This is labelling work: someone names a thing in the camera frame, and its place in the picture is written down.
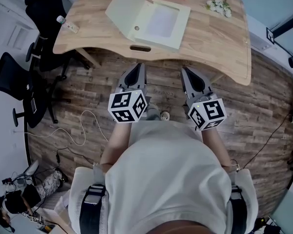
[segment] electronic device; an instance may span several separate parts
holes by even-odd
[[[33,98],[33,99],[31,100],[30,104],[31,104],[31,108],[32,108],[32,110],[33,110],[33,113],[36,113],[36,111],[37,111],[37,107],[36,107],[36,103],[35,103],[35,98]]]

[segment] wooden desk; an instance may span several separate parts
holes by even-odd
[[[204,8],[207,0],[168,0],[191,7],[185,34],[179,52],[176,53],[153,46],[150,46],[150,52],[131,50],[130,46],[141,44],[125,38],[105,15],[111,1],[76,0],[66,18],[78,25],[80,30],[74,34],[62,28],[53,52],[62,54],[76,49],[95,66],[99,65],[98,62],[83,48],[103,48],[127,58],[142,60],[192,60],[219,70],[237,83],[249,85],[250,36],[241,0],[227,0],[232,9],[231,18]]]

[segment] desk leg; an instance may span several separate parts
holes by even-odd
[[[101,65],[83,48],[76,49],[76,51],[90,61],[95,68],[101,68]]]
[[[216,81],[218,81],[221,77],[223,77],[224,74],[223,73],[219,73],[219,74],[216,74],[214,75],[211,79],[210,79],[210,82],[211,83],[215,83]]]

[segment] black office chair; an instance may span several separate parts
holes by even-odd
[[[44,40],[42,50],[35,49],[35,44],[32,43],[26,55],[26,62],[30,60],[31,56],[39,58],[39,70],[41,72],[51,71],[63,65],[61,80],[65,80],[67,78],[65,73],[68,68],[69,61],[71,59],[79,61],[84,66],[84,69],[89,70],[89,65],[81,58],[81,56],[75,50],[66,52],[61,55],[54,54],[53,46],[55,40],[55,38],[48,38]]]
[[[66,17],[62,0],[25,0],[25,4],[27,5],[27,15],[34,21],[39,29],[40,36],[44,38],[42,43],[38,40],[35,49],[33,43],[30,45],[26,61],[30,60],[32,54],[36,57],[41,56],[39,57],[41,58],[39,62],[41,72],[51,71],[63,65],[61,80],[66,79],[65,72],[71,58],[81,62],[84,68],[88,70],[89,65],[83,61],[75,50],[60,55],[53,53],[53,46],[61,28],[61,24],[57,22],[57,17],[60,15]]]
[[[13,109],[15,126],[18,126],[18,118],[25,117],[28,125],[34,128],[43,118],[48,109],[53,123],[58,123],[54,118],[52,102],[63,101],[70,103],[70,99],[55,99],[52,94],[57,82],[56,77],[47,91],[48,84],[36,71],[26,71],[7,52],[0,59],[0,91],[3,91],[17,100],[23,100],[24,112],[17,114]]]
[[[66,17],[62,0],[25,0],[26,14],[34,21],[41,37],[56,38],[61,24],[58,16]]]

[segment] white flower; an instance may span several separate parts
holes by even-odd
[[[220,6],[222,2],[215,1],[216,6]]]
[[[219,7],[219,6],[217,6],[217,7],[216,7],[216,12],[218,12],[218,13],[220,13],[220,14],[223,14],[223,13],[224,13],[224,9],[221,8],[221,7]]]
[[[220,2],[222,3],[223,0],[215,0],[215,2],[216,2],[216,3],[220,3]]]
[[[226,18],[230,18],[231,17],[231,10],[227,10],[225,12],[225,16],[226,16]]]
[[[215,7],[214,5],[211,5],[211,6],[209,7],[209,9],[210,9],[211,11],[215,11],[215,10],[216,10],[216,7]]]

